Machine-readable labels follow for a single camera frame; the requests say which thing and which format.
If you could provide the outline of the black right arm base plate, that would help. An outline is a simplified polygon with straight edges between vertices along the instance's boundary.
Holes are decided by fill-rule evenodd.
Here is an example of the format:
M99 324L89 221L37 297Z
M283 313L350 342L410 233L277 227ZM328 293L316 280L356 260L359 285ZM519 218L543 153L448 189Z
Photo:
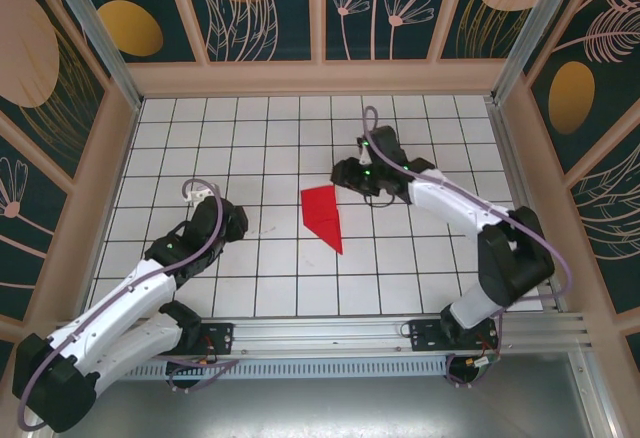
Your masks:
M496 323L491 318L470 329L444 326L440 319L411 320L408 322L408 336L414 352L480 353L498 347Z

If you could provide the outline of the wall panel with large peach disc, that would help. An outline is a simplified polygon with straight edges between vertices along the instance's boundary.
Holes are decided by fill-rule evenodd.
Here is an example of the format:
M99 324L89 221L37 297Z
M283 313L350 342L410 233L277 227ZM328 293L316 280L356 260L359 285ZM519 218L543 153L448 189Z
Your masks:
M0 113L69 177L104 94L46 0L0 0Z

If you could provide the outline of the grey metal sheet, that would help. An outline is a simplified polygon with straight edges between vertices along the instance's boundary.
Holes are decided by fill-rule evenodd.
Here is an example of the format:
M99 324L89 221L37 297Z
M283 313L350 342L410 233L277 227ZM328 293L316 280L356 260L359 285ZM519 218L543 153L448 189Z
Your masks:
M592 438L573 397L443 379L225 381L195 394L121 383L76 438Z

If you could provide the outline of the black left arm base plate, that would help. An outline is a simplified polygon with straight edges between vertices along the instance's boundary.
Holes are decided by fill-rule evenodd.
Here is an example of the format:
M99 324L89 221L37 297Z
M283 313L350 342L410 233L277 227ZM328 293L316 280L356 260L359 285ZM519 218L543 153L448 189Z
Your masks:
M225 322L201 322L189 325L178 344L167 352L173 356L223 356L230 355L234 338L234 324Z

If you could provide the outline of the wall panel with gold oval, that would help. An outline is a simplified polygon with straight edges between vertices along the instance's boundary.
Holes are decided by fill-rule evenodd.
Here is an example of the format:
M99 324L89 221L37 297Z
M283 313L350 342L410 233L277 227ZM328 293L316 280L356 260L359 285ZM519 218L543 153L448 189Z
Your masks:
M195 60L175 0L91 0L127 63Z

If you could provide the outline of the small circuit board with connector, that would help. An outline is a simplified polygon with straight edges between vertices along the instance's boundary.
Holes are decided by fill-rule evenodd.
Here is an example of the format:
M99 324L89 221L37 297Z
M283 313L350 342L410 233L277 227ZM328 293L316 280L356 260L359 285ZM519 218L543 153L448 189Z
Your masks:
M215 368L218 363L212 360L196 359L185 360L173 357L164 357L166 362L165 374L169 375L202 375L206 370Z
M481 356L468 357L464 359L464 364L466 367L474 368L474 369L483 369L491 366L492 364L498 362L501 359L499 354L485 354Z

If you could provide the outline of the wall panel with pink flowers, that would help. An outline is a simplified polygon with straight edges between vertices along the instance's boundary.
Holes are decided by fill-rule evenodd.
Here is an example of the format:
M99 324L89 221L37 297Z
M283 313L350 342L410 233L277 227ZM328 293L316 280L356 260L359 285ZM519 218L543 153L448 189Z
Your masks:
M326 0L325 58L425 59L442 4L443 0Z

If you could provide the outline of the wall panel with peach circle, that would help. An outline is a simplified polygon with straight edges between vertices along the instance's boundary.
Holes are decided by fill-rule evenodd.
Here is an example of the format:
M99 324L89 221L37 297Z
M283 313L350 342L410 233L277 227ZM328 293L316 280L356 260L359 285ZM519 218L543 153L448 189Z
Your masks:
M504 59L538 0L458 0L443 59Z

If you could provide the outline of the wall panel with leaf outlines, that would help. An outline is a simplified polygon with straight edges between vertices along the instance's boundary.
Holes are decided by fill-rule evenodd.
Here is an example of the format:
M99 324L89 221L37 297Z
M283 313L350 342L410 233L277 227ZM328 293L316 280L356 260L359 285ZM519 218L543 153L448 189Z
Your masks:
M613 309L640 307L640 125L571 194Z

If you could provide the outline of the long aluminium mounting rail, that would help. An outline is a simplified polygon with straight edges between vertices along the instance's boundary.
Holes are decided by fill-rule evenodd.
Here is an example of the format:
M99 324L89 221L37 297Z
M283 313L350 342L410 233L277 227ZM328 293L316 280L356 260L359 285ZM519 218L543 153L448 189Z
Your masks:
M408 355L408 319L364 318L231 319L232 359L338 358ZM552 353L591 345L582 316L575 313L507 313L499 333L503 353Z

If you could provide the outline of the wall panel with orange circle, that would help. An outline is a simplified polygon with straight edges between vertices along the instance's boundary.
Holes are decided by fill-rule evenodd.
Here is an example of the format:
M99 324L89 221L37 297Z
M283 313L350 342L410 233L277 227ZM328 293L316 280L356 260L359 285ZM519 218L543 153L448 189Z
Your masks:
M309 0L191 0L208 59L308 61Z

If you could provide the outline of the wall panel with single flower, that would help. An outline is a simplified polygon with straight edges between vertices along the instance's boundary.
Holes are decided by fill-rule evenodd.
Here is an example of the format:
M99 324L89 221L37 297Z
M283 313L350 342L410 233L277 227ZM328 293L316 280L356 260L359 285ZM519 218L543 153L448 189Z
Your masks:
M66 198L0 136L0 316L25 318Z

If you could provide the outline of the aluminium corner post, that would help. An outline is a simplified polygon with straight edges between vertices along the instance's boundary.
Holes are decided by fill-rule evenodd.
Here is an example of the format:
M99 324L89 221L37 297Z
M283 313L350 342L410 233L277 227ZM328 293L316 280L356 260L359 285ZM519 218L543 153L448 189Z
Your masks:
M536 0L485 103L499 107L509 96L564 0Z
M138 112L141 107L140 94L134 79L129 72L121 53L109 36L91 0L66 0L74 16L93 43L112 78L123 93L128 104Z

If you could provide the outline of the aluminium table side rail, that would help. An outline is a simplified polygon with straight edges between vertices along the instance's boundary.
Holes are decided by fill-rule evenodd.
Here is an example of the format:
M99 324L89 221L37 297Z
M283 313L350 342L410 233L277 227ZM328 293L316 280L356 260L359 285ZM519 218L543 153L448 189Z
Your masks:
M522 160L516 149L515 140L509 129L505 114L502 108L494 103L491 96L485 98L485 105L496 136L496 143L503 160L514 203L535 209L536 205L531 187L527 181ZM546 294L540 293L539 300L545 305L553 304L559 313L564 313L568 311L566 296L572 290L574 276L566 258L551 243L549 235L545 234L545 236L550 247L549 253L555 265L555 272L546 280L549 292Z

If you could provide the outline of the red paper sheet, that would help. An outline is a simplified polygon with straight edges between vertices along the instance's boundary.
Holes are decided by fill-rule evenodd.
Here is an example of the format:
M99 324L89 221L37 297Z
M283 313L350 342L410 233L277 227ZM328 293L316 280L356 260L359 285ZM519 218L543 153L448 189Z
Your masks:
M341 223L335 187L325 185L302 190L301 209L304 226L342 255Z

